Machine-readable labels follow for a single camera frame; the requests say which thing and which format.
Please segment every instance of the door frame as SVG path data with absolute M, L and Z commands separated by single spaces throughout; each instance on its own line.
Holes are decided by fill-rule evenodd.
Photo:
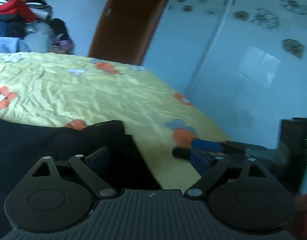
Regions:
M 103 8 L 101 17 L 100 17 L 100 21 L 98 23 L 97 29 L 95 31 L 95 35 L 92 39 L 92 44 L 89 50 L 89 54 L 88 56 L 90 57 L 91 54 L 94 54 L 97 50 L 97 48 L 95 47 L 96 44 L 96 40 L 98 39 L 98 37 L 100 36 L 100 30 L 102 29 L 103 25 L 104 25 L 104 20 L 106 18 L 106 14 L 107 11 L 111 5 L 113 0 L 108 0 L 105 7 Z M 132 60 L 132 64 L 134 65 L 141 65 L 144 59 L 144 56 L 148 50 L 148 47 L 150 45 L 150 42 L 152 40 L 152 37 L 156 31 L 156 28 L 158 26 L 159 20 L 161 18 L 161 15 L 163 13 L 163 11 L 166 8 L 166 5 L 168 3 L 169 0 L 160 0 L 159 5 L 156 8 L 156 11 L 152 14 L 150 21 L 147 24 L 146 30 L 144 32 L 143 38 L 142 38 L 142 42 L 140 44 L 140 48 L 138 50 L 138 53 L 135 55 L 135 57 Z

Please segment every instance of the ribbed gray surface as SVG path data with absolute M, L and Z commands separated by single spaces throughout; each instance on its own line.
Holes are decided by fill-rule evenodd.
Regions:
M 3 240 L 295 240 L 287 231 L 249 236 L 226 228 L 204 203 L 185 199 L 180 191 L 126 190 L 102 200 L 92 215 L 74 228 L 53 234 L 16 229 Z

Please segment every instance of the wooden door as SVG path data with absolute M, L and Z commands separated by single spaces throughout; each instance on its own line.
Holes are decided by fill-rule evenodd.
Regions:
M 168 0 L 108 0 L 89 57 L 140 65 Z

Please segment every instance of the door handle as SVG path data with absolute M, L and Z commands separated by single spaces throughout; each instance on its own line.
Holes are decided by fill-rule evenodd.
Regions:
M 106 13 L 106 17 L 109 17 L 109 16 L 111 15 L 111 13 L 112 13 L 112 10 L 111 10 L 111 9 L 108 9 L 108 10 L 107 10 L 107 13 Z

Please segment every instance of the yellow bedsheet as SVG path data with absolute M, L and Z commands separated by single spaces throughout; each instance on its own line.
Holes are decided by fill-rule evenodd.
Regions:
M 90 58 L 53 53 L 23 53 L 25 59 L 4 63 L 0 54 L 0 88 L 17 98 L 0 110 L 0 118 L 36 126 L 62 127 L 76 119 L 87 125 L 122 120 L 152 174 L 164 189 L 187 189 L 200 178 L 187 161 L 175 159 L 173 119 L 194 127 L 201 139 L 226 140 L 226 134 L 194 106 L 181 104 L 175 93 L 150 71 L 112 63 L 122 74 L 109 75 L 95 68 Z M 80 76 L 69 68 L 86 70 Z

